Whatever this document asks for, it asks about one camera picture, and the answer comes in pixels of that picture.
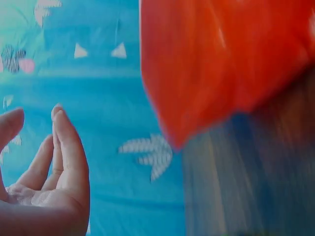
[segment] blue fabric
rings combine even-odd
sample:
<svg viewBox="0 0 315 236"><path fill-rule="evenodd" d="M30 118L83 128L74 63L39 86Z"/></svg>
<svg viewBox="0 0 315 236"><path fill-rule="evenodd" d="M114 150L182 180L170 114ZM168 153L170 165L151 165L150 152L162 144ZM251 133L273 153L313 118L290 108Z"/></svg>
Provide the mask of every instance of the blue fabric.
<svg viewBox="0 0 315 236"><path fill-rule="evenodd" d="M21 106L22 145L3 154L10 185L28 168L51 133L50 112L60 102L78 130L91 178L91 235L185 234L182 161L173 155L166 171L150 181L152 167L140 153L118 153L126 141L160 133L140 78L138 0L62 0L47 7L42 27L34 17L40 1L0 0L0 50L25 49L35 70L0 73L2 112ZM127 58L112 57L124 43ZM88 54L74 58L76 44Z"/></svg>

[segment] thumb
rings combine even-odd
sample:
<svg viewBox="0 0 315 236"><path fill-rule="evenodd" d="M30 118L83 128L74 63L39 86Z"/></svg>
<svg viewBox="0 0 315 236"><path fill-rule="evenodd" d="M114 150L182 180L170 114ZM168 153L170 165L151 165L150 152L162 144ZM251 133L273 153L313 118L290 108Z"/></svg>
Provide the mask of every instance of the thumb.
<svg viewBox="0 0 315 236"><path fill-rule="evenodd" d="M0 116L0 152L21 131L23 123L24 111L21 108ZM0 201L6 201L7 196L0 171Z"/></svg>
<svg viewBox="0 0 315 236"><path fill-rule="evenodd" d="M83 206L89 202L89 167L80 137L65 111L60 109L53 117L56 135L60 141L63 171L67 178L61 188L67 190Z"/></svg>

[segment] red plastic bag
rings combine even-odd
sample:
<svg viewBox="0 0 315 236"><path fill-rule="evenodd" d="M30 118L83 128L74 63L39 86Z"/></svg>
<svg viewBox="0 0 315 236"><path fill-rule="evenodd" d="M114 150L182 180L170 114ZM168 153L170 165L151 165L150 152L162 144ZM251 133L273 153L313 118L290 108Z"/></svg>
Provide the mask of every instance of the red plastic bag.
<svg viewBox="0 0 315 236"><path fill-rule="evenodd" d="M314 0L142 0L141 69L169 141L251 112L314 61Z"/></svg>

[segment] printed pattern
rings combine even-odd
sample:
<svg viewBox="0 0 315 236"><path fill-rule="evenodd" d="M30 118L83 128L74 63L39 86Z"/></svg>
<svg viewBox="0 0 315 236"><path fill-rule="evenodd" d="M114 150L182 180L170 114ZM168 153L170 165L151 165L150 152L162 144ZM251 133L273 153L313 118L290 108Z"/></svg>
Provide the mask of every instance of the printed pattern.
<svg viewBox="0 0 315 236"><path fill-rule="evenodd" d="M50 15L48 8L61 7L59 0L38 0L34 8L34 17L40 27L43 27L43 19Z"/></svg>
<svg viewBox="0 0 315 236"><path fill-rule="evenodd" d="M138 158L141 165L152 166L150 180L158 179L169 167L173 159L173 151L166 139L161 135L151 134L150 139L133 139L119 147L119 153L146 153Z"/></svg>
<svg viewBox="0 0 315 236"><path fill-rule="evenodd" d="M11 140L12 144L21 146L22 145L22 139L20 135L17 135L14 139ZM6 145L3 150L0 152L0 164L3 165L3 158L5 153L10 153L10 147L9 145Z"/></svg>
<svg viewBox="0 0 315 236"><path fill-rule="evenodd" d="M3 68L9 72L15 74L19 72L19 59L23 59L26 56L26 51L20 49L14 52L14 48L11 45L6 45L1 53L1 59Z"/></svg>

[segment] skin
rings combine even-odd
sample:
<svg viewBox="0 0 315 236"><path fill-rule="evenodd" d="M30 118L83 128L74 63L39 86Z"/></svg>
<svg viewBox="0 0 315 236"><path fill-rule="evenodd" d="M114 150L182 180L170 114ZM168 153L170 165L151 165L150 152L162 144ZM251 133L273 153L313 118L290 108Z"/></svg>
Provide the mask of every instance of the skin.
<svg viewBox="0 0 315 236"><path fill-rule="evenodd" d="M1 235L85 236L90 212L89 167L75 128L57 105L53 134L28 170L5 188L0 178ZM23 109L0 116L0 149L22 129ZM53 172L48 176L49 167Z"/></svg>

